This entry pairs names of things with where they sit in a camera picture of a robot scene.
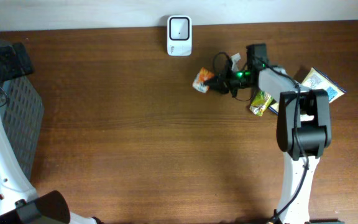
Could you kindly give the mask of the orange tissue pack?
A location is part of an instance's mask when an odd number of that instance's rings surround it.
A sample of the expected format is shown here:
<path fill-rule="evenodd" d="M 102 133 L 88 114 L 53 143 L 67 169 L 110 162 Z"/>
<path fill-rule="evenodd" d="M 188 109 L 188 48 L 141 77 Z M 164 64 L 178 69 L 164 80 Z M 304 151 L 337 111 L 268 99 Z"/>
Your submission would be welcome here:
<path fill-rule="evenodd" d="M 213 78 L 214 76 L 215 76 L 214 73 L 202 67 L 198 72 L 198 74 L 196 75 L 192 83 L 192 87 L 201 93 L 207 93 L 207 91 L 209 90 L 209 86 L 206 85 L 205 82 Z"/>

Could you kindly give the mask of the green snack pouch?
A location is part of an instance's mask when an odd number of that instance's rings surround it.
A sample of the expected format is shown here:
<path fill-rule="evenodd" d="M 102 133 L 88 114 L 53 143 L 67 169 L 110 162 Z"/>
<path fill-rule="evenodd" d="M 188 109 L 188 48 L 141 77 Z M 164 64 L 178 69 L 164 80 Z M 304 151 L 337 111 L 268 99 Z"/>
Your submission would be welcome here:
<path fill-rule="evenodd" d="M 254 115 L 263 116 L 264 111 L 270 106 L 272 101 L 273 97 L 270 94 L 259 90 L 254 96 L 249 109 Z"/>

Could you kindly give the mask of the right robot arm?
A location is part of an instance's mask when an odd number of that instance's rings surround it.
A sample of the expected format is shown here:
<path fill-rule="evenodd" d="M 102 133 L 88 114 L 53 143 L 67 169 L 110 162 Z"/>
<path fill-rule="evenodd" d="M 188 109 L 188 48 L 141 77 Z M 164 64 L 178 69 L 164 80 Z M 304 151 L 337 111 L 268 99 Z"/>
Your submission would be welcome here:
<path fill-rule="evenodd" d="M 226 58 L 224 68 L 203 81 L 209 89 L 237 96 L 240 89 L 258 88 L 278 102 L 276 138 L 284 158 L 283 187 L 267 223 L 311 223 L 309 204 L 315 170 L 331 144 L 329 95 L 304 86 L 271 65 L 266 44 L 246 47 L 244 68 L 234 71 Z"/>

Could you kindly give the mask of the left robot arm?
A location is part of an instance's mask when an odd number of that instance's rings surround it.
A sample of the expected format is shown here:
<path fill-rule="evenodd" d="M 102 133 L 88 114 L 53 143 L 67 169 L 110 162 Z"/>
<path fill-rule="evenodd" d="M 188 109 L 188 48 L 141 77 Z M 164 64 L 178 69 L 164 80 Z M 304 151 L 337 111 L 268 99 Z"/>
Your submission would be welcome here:
<path fill-rule="evenodd" d="M 22 43 L 0 40 L 0 223 L 98 224 L 71 212 L 59 191 L 40 196 L 29 181 L 44 115 L 33 72 Z"/>

